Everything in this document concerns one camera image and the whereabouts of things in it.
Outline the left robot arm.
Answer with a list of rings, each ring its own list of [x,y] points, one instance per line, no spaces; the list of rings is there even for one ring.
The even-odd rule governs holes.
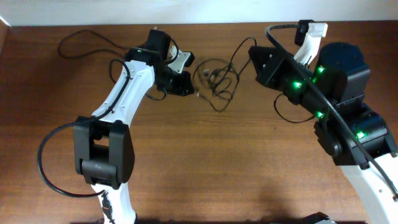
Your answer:
[[[130,125],[153,85],[165,95],[194,92],[186,71],[194,59],[164,31],[150,30],[142,45],[126,50],[122,72],[103,104],[90,117],[77,118],[75,169],[96,192],[105,223],[137,222],[128,189],[135,163]]]

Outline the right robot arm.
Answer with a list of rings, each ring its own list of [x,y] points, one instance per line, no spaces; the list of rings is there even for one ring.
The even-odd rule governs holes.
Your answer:
[[[281,92],[292,104],[302,106],[317,118],[314,129],[318,142],[356,190],[371,223],[397,223],[397,196],[281,51],[252,46],[249,57],[257,82]],[[370,69],[359,47],[343,42],[325,45],[315,70],[307,71],[307,75],[355,139],[396,184],[397,144],[384,119],[363,101]]]

